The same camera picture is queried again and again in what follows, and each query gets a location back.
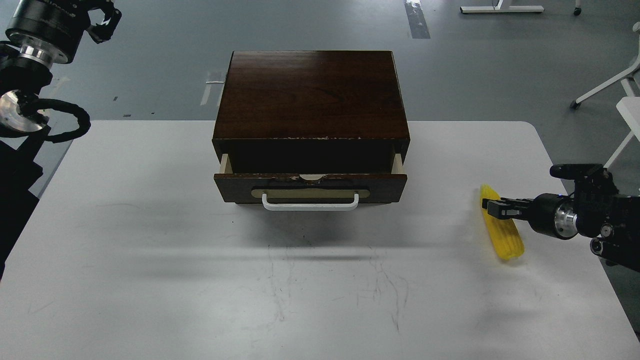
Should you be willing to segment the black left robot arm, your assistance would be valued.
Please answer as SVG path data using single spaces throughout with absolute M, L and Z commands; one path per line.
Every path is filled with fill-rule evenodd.
M 14 248 L 39 198 L 30 189 L 43 176 L 35 157 L 46 142 L 82 137 L 90 116 L 79 105 L 41 98 L 53 64 L 70 64 L 83 34 L 109 41 L 122 18 L 112 0 L 21 0 L 1 42 L 1 137 L 23 138 L 0 146 L 1 264 Z

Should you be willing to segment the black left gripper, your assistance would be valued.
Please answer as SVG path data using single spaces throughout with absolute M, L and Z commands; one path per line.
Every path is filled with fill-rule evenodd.
M 101 10 L 103 20 L 90 25 L 92 10 Z M 102 44 L 112 38 L 121 18 L 114 0 L 87 0 L 86 10 L 76 0 L 21 0 L 5 34 L 20 48 L 19 57 L 43 65 L 70 64 L 85 30 Z

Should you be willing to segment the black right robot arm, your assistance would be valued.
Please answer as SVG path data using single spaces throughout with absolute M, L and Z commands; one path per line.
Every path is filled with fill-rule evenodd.
M 590 237 L 594 255 L 633 271 L 639 270 L 640 199 L 621 194 L 613 174 L 599 163 L 556 164 L 554 178 L 574 181 L 570 194 L 543 193 L 533 199 L 499 196 L 480 188 L 480 204 L 494 250 L 502 260 L 519 257 L 524 244 L 514 220 L 556 239 Z

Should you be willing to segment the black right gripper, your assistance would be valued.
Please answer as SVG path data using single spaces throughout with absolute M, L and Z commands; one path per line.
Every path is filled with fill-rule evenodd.
M 482 198 L 482 209 L 496 219 L 528 221 L 539 234 L 567 240 L 579 234 L 579 220 L 586 218 L 586 211 L 580 209 L 580 196 L 618 193 L 613 174 L 603 164 L 556 164 L 550 168 L 550 175 L 573 181 L 573 193 L 543 193 L 534 199 Z

